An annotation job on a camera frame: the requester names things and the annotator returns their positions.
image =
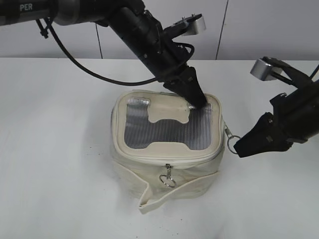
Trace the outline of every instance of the metal keyring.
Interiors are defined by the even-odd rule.
[[[166,168],[167,168],[167,175],[162,174],[159,177],[159,180],[164,183],[166,186],[168,186],[169,188],[175,188],[176,187],[176,182],[174,179],[172,179],[172,177],[170,176],[170,170],[173,168],[170,164],[166,164]],[[166,178],[166,180],[170,180],[173,185],[168,184],[167,182],[164,182],[164,180],[162,179],[163,177]]]
[[[230,137],[228,138],[228,140],[227,140],[227,146],[228,146],[228,149],[229,149],[230,152],[232,152],[233,154],[238,154],[236,151],[233,151],[233,150],[230,148],[230,146],[229,146],[229,142],[230,142],[230,140],[232,140],[233,138],[241,139],[241,137],[239,137],[239,136],[237,136],[237,135],[232,135],[232,136],[230,136]]]
[[[168,183],[164,182],[163,179],[162,179],[163,177],[165,177],[167,180],[170,180],[170,181],[173,183],[173,185],[169,185]],[[165,175],[165,174],[160,175],[159,179],[160,179],[160,181],[161,181],[162,183],[164,183],[164,184],[165,184],[166,186],[168,186],[169,188],[175,188],[175,187],[176,187],[176,182],[175,182],[175,180],[172,179],[171,177],[168,177],[168,176]]]

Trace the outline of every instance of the zipper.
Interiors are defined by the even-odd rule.
[[[175,180],[171,177],[171,169],[173,168],[173,166],[171,166],[170,164],[166,164],[166,168],[167,168],[167,174],[162,174],[159,177],[159,180],[165,184],[166,186],[168,186],[169,188],[175,188],[177,186]]]
[[[221,151],[221,149],[224,147],[224,140],[225,140],[225,126],[226,124],[224,123],[224,120],[222,120],[222,123],[221,123],[221,135],[220,135],[220,138],[221,138],[221,144],[219,145],[219,147],[216,149],[215,153],[214,154],[211,154],[209,156],[207,156],[206,158],[199,158],[199,159],[193,159],[192,162],[190,163],[189,160],[167,160],[167,164],[168,165],[173,165],[176,169],[178,168],[185,168],[185,167],[190,167],[190,166],[195,166],[199,163],[206,163],[210,160],[212,160],[212,158],[215,158]],[[132,157],[128,154],[125,154],[125,158],[126,159],[130,159],[134,162],[137,162],[137,163],[144,163],[144,164],[147,164],[147,165],[153,165],[153,166],[162,166],[163,167],[163,161],[164,160],[161,160],[161,162],[154,162],[152,160],[150,160],[150,158],[146,158],[146,159],[143,159],[143,158],[138,158],[136,159],[135,157]]]

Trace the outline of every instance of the bag strap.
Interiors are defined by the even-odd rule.
[[[196,198],[203,195],[206,193],[218,175],[218,172],[216,172],[207,176],[196,178],[176,189],[171,190],[161,198],[152,200],[153,190],[147,181],[143,180],[137,174],[116,162],[114,162],[114,167],[116,170],[120,170],[125,174],[125,180],[127,180],[127,183],[131,184],[132,186],[134,185],[133,194],[135,197],[140,198],[138,207],[142,214],[146,214],[159,208],[166,201],[171,199]]]

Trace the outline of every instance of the metal ring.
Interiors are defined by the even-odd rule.
[[[238,154],[236,151],[232,150],[232,149],[230,148],[230,146],[229,146],[229,142],[230,142],[230,140],[233,139],[233,138],[241,139],[241,137],[239,137],[239,136],[237,136],[237,135],[232,135],[232,136],[230,136],[230,137],[228,138],[228,140],[227,140],[227,146],[228,146],[228,149],[229,149],[230,152],[232,152],[233,154]]]
[[[167,180],[170,180],[174,185],[169,185],[168,183],[164,182],[164,181],[162,180],[162,177],[165,177]],[[165,174],[160,175],[159,179],[160,179],[160,181],[161,181],[162,183],[164,183],[164,184],[165,184],[166,186],[168,186],[169,188],[175,188],[175,187],[176,187],[176,182],[175,182],[175,180],[172,179],[171,177],[168,177],[168,176],[165,175]]]

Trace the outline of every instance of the white wall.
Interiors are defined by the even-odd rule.
[[[179,21],[182,16],[203,13],[207,31],[197,36],[178,39],[195,45],[194,59],[213,59],[222,25],[226,0],[145,0],[145,5],[163,27]],[[95,24],[61,27],[56,31],[68,50],[78,58],[99,58]],[[135,59],[135,55],[110,29],[99,27],[104,58]],[[0,57],[64,57],[53,39],[44,40],[33,22],[0,27]]]
[[[229,0],[218,59],[319,60],[319,0]]]
[[[203,13],[207,30],[177,41],[195,46],[193,59],[215,59],[227,0],[144,0],[162,23]],[[319,0],[229,0],[218,59],[319,60]],[[95,24],[55,26],[77,58],[99,58]],[[110,29],[99,27],[104,58],[135,59]],[[52,38],[44,40],[35,22],[0,27],[0,57],[64,57]]]
[[[65,47],[78,58],[99,58],[95,24],[54,24]],[[44,39],[35,21],[0,26],[0,57],[65,57],[52,37]]]
[[[176,38],[176,42],[187,42],[195,46],[193,59],[215,59],[226,0],[144,0],[146,9],[162,23],[163,28],[173,25],[183,16],[202,13],[207,30],[195,36]],[[99,28],[105,58],[134,59],[134,54],[118,40],[111,29]]]

